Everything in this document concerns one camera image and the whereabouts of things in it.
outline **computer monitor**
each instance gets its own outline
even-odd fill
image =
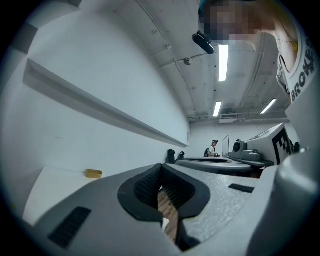
[[[222,157],[227,158],[230,154],[229,135],[222,140]]]

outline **black chair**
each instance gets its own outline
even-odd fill
[[[167,164],[174,164],[175,163],[175,151],[174,150],[172,150],[172,149],[169,149],[168,150],[168,156],[167,156],[167,158],[166,158],[166,163]]]
[[[185,158],[185,152],[181,151],[181,153],[178,155],[178,158]]]

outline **yellow object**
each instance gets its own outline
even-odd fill
[[[92,170],[86,169],[85,176],[91,179],[101,179],[102,178],[102,171],[101,170]]]
[[[292,49],[297,52],[298,51],[298,44],[296,42],[291,42],[291,46],[292,46]]]

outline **ceiling light fixture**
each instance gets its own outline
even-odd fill
[[[214,118],[219,115],[219,111],[220,111],[221,105],[222,105],[222,101],[217,101],[215,103],[215,109],[214,109],[214,113],[213,113],[213,117]]]
[[[228,45],[219,45],[219,82],[226,81],[228,69]]]
[[[266,108],[261,112],[261,114],[266,113],[266,111],[267,111],[268,109],[270,109],[271,106],[272,106],[275,102],[276,102],[276,99],[274,98],[273,100],[271,100],[271,102],[269,103],[269,105],[266,106]]]

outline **white wall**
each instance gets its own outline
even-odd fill
[[[61,26],[61,19],[68,21],[60,17],[39,31],[52,29],[55,22]],[[182,108],[159,69],[113,13],[84,15],[65,30],[53,29],[54,40],[45,45],[39,42],[47,40],[35,37],[32,45],[39,46],[31,46],[1,96],[2,181],[18,216],[45,166],[75,172],[98,169],[111,176],[164,163],[168,149],[178,153],[188,144],[190,126]],[[166,143],[136,132],[137,127],[111,125],[114,117],[59,94],[43,81],[26,80],[28,58],[172,139]]]
[[[236,140],[247,141],[254,136],[277,126],[279,123],[226,123],[217,124],[213,122],[197,122],[191,124],[190,147],[185,149],[187,158],[202,158],[205,150],[211,145],[212,140],[218,140],[216,152],[222,154],[222,140],[229,136],[229,147],[232,151]],[[295,144],[299,138],[291,123],[285,123],[286,132],[292,143]]]

